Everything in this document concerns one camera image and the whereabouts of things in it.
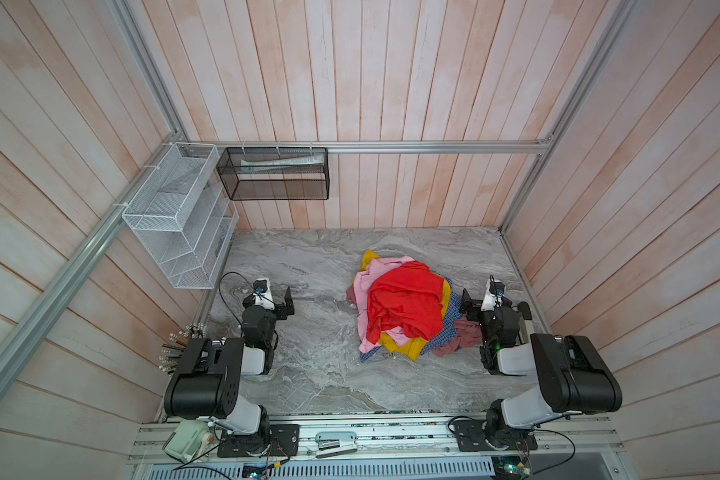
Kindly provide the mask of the yellow cloth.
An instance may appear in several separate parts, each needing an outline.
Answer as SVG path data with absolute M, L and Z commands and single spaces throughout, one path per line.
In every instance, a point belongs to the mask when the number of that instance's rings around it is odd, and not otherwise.
M 455 338 L 460 300 L 451 282 L 409 256 L 364 252 L 347 290 L 358 310 L 360 361 L 381 350 L 416 361 Z

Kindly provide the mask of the red cloth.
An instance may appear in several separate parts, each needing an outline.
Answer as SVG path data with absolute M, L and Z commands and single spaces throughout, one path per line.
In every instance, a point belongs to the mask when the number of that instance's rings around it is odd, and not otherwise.
M 405 262 L 376 279 L 367 300 L 365 339 L 378 343 L 384 331 L 400 328 L 408 338 L 430 340 L 442 329 L 444 278 L 424 263 Z

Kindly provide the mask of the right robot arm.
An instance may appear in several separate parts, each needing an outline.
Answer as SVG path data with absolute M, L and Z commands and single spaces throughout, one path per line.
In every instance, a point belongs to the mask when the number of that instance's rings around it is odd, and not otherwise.
M 531 436 L 545 423 L 621 408 L 621 387 L 590 339 L 530 333 L 522 340 L 521 323 L 532 320 L 530 307 L 512 304 L 501 283 L 481 301 L 463 291 L 460 312 L 480 327 L 480 359 L 490 374 L 536 379 L 529 390 L 493 401 L 484 421 L 456 421 L 453 432 L 462 450 L 535 447 Z

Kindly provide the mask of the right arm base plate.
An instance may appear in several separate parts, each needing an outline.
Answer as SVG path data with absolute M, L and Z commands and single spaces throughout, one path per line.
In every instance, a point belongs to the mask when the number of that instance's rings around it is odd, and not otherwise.
M 496 427 L 487 420 L 455 417 L 447 425 L 460 452 L 534 451 L 538 442 L 530 430 Z

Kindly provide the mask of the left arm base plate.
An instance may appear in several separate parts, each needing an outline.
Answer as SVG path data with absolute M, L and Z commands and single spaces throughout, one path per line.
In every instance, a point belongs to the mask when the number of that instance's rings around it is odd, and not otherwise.
M 217 450 L 220 458 L 259 458 L 271 456 L 293 457 L 297 455 L 300 426 L 276 424 L 251 435 L 222 435 Z

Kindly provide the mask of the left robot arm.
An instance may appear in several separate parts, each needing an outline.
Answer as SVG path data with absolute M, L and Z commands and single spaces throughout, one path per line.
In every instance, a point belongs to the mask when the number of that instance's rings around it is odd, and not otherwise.
M 270 372 L 279 344 L 276 326 L 295 314 L 290 288 L 277 303 L 266 278 L 253 284 L 243 300 L 241 335 L 188 341 L 164 395 L 167 415 L 186 420 L 208 419 L 235 440 L 267 446 L 271 429 L 266 409 L 240 393 L 241 378 Z

